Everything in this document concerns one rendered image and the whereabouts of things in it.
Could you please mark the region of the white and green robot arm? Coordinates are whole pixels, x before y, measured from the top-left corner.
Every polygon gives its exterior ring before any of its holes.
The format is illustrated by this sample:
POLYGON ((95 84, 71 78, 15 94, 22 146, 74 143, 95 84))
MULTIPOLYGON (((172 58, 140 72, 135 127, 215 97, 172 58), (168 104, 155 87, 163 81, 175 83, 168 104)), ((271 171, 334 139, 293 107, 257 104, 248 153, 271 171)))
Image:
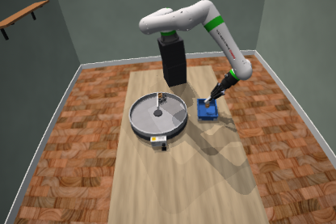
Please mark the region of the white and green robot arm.
POLYGON ((209 0, 199 1, 193 6, 175 12, 170 8, 161 9, 144 17, 139 27, 146 35, 163 31, 160 32, 161 42, 169 44, 177 41, 179 37, 176 31, 166 30, 189 31, 200 23, 220 46, 232 66, 232 69, 225 75, 227 82, 234 86, 239 80, 249 79, 253 73, 251 62, 244 58, 218 10, 209 0))

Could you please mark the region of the blue open crate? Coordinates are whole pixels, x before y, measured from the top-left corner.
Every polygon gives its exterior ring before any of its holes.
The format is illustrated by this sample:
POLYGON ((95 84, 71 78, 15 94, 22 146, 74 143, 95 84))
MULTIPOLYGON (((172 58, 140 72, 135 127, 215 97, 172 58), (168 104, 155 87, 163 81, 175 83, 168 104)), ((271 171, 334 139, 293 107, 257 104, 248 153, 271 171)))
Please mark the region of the blue open crate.
POLYGON ((209 108, 205 107, 206 99, 197 99, 197 120, 213 120, 217 121, 218 111, 216 105, 216 99, 213 99, 209 105, 209 108))

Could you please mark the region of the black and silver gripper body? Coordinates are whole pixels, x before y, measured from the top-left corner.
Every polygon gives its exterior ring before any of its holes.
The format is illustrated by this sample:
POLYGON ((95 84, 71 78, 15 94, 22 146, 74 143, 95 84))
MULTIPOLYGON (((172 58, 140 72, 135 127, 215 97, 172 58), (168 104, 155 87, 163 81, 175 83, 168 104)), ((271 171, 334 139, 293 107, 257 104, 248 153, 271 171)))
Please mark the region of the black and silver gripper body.
MULTIPOLYGON (((222 87, 219 91, 220 92, 222 92, 222 91, 226 91, 226 89, 229 89, 232 85, 230 85, 226 80, 225 80, 225 78, 221 81, 221 86, 220 87, 222 87), (223 85, 222 85, 222 83, 223 83, 223 85)), ((220 88, 219 87, 219 88, 220 88)), ((218 88, 218 89, 219 89, 218 88)))

